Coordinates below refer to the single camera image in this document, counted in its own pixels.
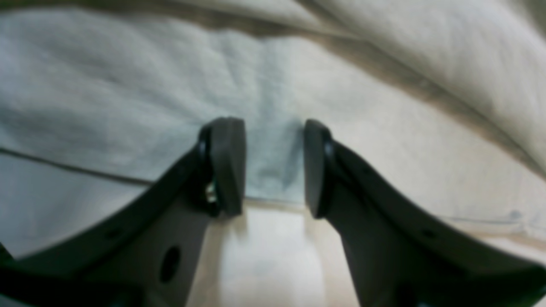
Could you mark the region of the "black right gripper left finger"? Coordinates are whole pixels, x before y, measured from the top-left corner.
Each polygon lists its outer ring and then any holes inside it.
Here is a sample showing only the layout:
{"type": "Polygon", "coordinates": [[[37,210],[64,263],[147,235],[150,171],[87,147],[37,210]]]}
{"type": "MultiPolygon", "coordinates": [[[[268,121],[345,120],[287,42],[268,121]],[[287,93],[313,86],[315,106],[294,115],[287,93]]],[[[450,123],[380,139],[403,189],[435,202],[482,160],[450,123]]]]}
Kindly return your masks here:
{"type": "Polygon", "coordinates": [[[244,120],[219,117],[129,206],[31,256],[4,253],[1,296],[24,307],[183,307],[209,223],[242,213],[244,120]]]}

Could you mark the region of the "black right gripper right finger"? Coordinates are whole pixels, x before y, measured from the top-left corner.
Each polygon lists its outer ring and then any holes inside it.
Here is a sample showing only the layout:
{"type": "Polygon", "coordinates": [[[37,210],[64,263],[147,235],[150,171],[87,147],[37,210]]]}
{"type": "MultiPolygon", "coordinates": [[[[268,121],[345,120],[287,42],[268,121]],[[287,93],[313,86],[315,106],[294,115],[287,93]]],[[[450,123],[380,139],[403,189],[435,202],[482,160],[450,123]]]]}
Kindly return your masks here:
{"type": "Polygon", "coordinates": [[[305,201],[337,231],[361,307],[532,307],[545,267],[482,243],[400,194],[317,120],[304,127],[305,201]]]}

